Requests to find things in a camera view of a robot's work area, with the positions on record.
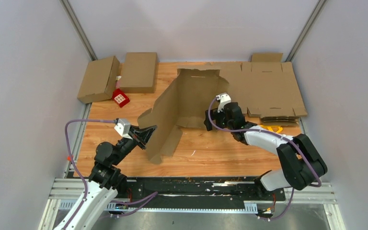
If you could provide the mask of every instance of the folded cardboard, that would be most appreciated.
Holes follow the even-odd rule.
[[[125,93],[154,93],[157,62],[157,53],[127,53],[120,89]]]
[[[298,125],[307,115],[291,62],[282,54],[253,54],[251,62],[218,63],[220,76],[229,82],[228,94],[249,117],[265,125]]]
[[[152,109],[139,118],[140,127],[157,125],[146,145],[148,159],[161,163],[161,155],[172,156],[180,141],[179,127],[205,128],[205,109],[219,93],[225,92],[228,82],[213,66],[185,66],[161,94]]]
[[[77,98],[85,104],[110,99],[118,68],[119,61],[115,56],[88,63]]]
[[[267,125],[297,125],[307,115],[291,62],[281,62],[282,54],[253,54],[252,84],[248,115],[260,117]]]
[[[290,62],[282,54],[253,54],[251,62],[221,62],[178,68],[178,76],[139,118],[140,127],[157,125],[146,145],[152,163],[172,156],[181,138],[179,127],[205,128],[205,110],[227,92],[243,113],[264,125],[297,125],[307,115]]]

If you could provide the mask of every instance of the cable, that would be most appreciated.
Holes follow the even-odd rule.
[[[284,211],[276,216],[276,217],[273,217],[273,218],[263,218],[263,217],[257,217],[258,219],[262,219],[262,220],[266,220],[266,221],[271,221],[271,220],[277,220],[277,219],[280,219],[284,216],[284,214],[288,211],[288,209],[290,208],[291,206],[291,201],[293,200],[293,196],[294,196],[294,188],[291,190],[291,195],[290,195],[290,200],[288,201],[288,204],[286,206],[286,208],[284,209]]]
[[[283,139],[283,140],[287,141],[288,143],[290,143],[296,149],[296,151],[298,152],[298,154],[301,156],[301,158],[303,159],[303,161],[306,163],[306,165],[310,169],[311,173],[314,175],[315,180],[318,182],[318,184],[310,184],[310,186],[313,186],[313,187],[321,187],[322,183],[321,183],[321,180],[320,180],[318,174],[314,171],[314,169],[312,168],[311,164],[308,162],[307,158],[304,156],[304,153],[302,153],[302,151],[299,149],[299,147],[292,140],[290,140],[290,139],[288,139],[286,137],[283,137],[282,135],[280,135],[278,133],[271,132],[271,131],[265,130],[265,129],[244,128],[244,129],[233,129],[233,130],[230,130],[230,129],[223,129],[223,128],[218,127],[214,123],[214,121],[212,120],[212,118],[211,118],[212,105],[218,99],[219,99],[219,97],[216,96],[211,101],[211,104],[209,104],[209,108],[208,108],[208,119],[209,119],[209,121],[211,122],[211,124],[216,129],[221,130],[221,131],[224,131],[224,132],[231,132],[231,133],[233,133],[233,132],[248,132],[248,131],[263,132],[263,133],[267,133],[267,134],[273,135],[273,136],[275,136],[277,138],[280,138],[280,139]],[[273,217],[273,218],[262,218],[262,219],[267,220],[267,221],[271,221],[271,220],[276,220],[276,219],[279,219],[279,218],[283,217],[284,214],[287,212],[287,210],[290,208],[291,201],[293,200],[293,196],[294,196],[294,188],[291,190],[290,200],[288,201],[288,204],[287,204],[286,208],[284,209],[284,211],[280,215],[278,215],[277,217]]]
[[[69,125],[71,123],[74,123],[74,122],[101,122],[101,123],[112,123],[112,124],[115,124],[116,123],[115,120],[95,120],[95,119],[74,119],[74,120],[70,120],[70,121],[68,121],[66,123],[66,126],[64,127],[64,132],[66,134],[67,150],[68,150],[70,162],[71,162],[72,166],[74,167],[75,172],[78,174],[78,176],[81,178],[82,182],[84,183],[84,196],[82,197],[82,200],[81,200],[80,204],[78,204],[78,207],[75,209],[74,213],[71,215],[70,219],[68,219],[68,221],[64,225],[63,229],[66,229],[68,227],[68,225],[71,223],[71,221],[74,219],[74,217],[77,215],[78,211],[81,209],[82,204],[84,203],[84,201],[86,200],[87,195],[88,195],[88,184],[85,181],[84,176],[78,170],[77,165],[75,164],[74,158],[73,158],[73,156],[71,154],[71,148],[70,148],[70,144],[69,144],[68,127],[69,127]],[[122,204],[122,205],[132,205],[132,204],[137,204],[137,203],[143,202],[144,200],[146,200],[148,198],[148,200],[143,205],[141,205],[139,208],[137,208],[137,209],[135,209],[135,210],[133,210],[133,211],[131,211],[129,213],[122,214],[122,215],[119,215],[119,216],[120,217],[124,217],[124,216],[132,215],[133,213],[135,213],[139,209],[141,209],[145,204],[147,204],[156,195],[157,195],[157,192],[154,192],[151,195],[149,195],[149,196],[147,196],[147,197],[145,197],[145,198],[143,198],[143,199],[141,199],[139,201],[135,201],[135,202],[127,202],[127,203],[124,203],[124,202],[115,201],[115,203]]]
[[[270,210],[273,210],[273,212],[275,212],[276,210],[276,194],[273,193],[273,205],[270,207]]]
[[[131,212],[128,212],[128,213],[119,214],[119,215],[116,216],[116,218],[127,217],[127,216],[130,216],[130,215],[134,214],[135,212],[139,211],[139,209],[143,208],[149,201],[151,201],[157,195],[157,192],[154,192],[153,194],[154,195],[152,195],[145,203],[143,203],[141,206],[139,206],[135,210],[133,210]]]
[[[111,201],[111,203],[117,203],[117,204],[120,204],[120,205],[135,205],[135,204],[141,203],[141,202],[151,198],[152,196],[156,196],[156,195],[157,195],[157,192],[154,192],[154,193],[148,195],[147,197],[145,197],[141,200],[134,201],[134,202],[122,202],[122,201],[113,200],[113,201]]]
[[[72,166],[74,167],[75,172],[78,174],[78,176],[81,178],[82,182],[84,183],[84,196],[82,197],[82,200],[81,200],[80,204],[78,205],[77,209],[75,209],[75,212],[71,215],[70,219],[68,219],[68,221],[64,225],[63,229],[66,229],[68,227],[68,225],[71,223],[71,221],[74,219],[74,217],[77,215],[78,211],[81,209],[82,204],[84,203],[84,201],[85,201],[85,199],[87,198],[87,195],[88,195],[87,182],[85,181],[84,176],[77,169],[77,166],[74,162],[73,156],[71,154],[71,148],[70,148],[70,145],[69,145],[68,127],[71,123],[74,123],[74,122],[102,122],[102,123],[113,123],[113,124],[115,124],[114,120],[95,120],[95,119],[74,119],[74,120],[70,120],[66,123],[64,131],[65,131],[65,134],[66,134],[67,150],[69,152],[70,162],[71,162]]]

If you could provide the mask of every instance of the closed cardboard box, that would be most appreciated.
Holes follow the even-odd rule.
[[[78,100],[87,104],[112,98],[118,68],[119,61],[115,56],[88,63]]]
[[[122,67],[120,89],[125,93],[154,93],[157,53],[127,53]]]

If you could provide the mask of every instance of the cardboard sheet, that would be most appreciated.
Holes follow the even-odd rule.
[[[149,160],[161,163],[161,155],[172,156],[180,141],[179,127],[204,128],[205,108],[215,95],[228,88],[219,76],[219,69],[209,66],[185,66],[178,69],[177,78],[158,97],[152,109],[139,118],[140,127],[157,125],[146,145]]]
[[[205,110],[218,94],[227,92],[242,112],[259,117],[266,126],[296,126],[307,112],[291,62],[282,54],[253,54],[251,62],[221,62],[178,67],[178,76],[139,118],[140,127],[158,128],[146,145],[152,163],[172,156],[182,132],[179,127],[205,128]]]

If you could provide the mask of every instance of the white wall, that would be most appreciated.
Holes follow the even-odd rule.
[[[328,1],[294,68],[347,229],[368,229],[368,1]]]
[[[70,0],[97,55],[157,52],[161,61],[284,59],[317,0]]]
[[[0,230],[37,229],[88,61],[58,0],[0,0]]]

